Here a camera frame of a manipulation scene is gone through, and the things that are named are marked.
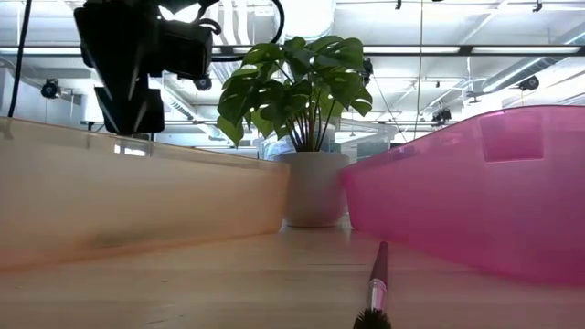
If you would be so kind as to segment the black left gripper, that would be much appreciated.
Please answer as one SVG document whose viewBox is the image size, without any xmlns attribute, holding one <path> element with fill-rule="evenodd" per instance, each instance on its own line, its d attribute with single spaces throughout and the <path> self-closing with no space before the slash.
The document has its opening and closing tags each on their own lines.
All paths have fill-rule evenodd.
<svg viewBox="0 0 585 329">
<path fill-rule="evenodd" d="M 87 1 L 73 10 L 84 64 L 97 71 L 95 87 L 109 133 L 159 133 L 165 128 L 159 89 L 148 89 L 144 58 L 156 49 L 153 1 Z"/>
</svg>

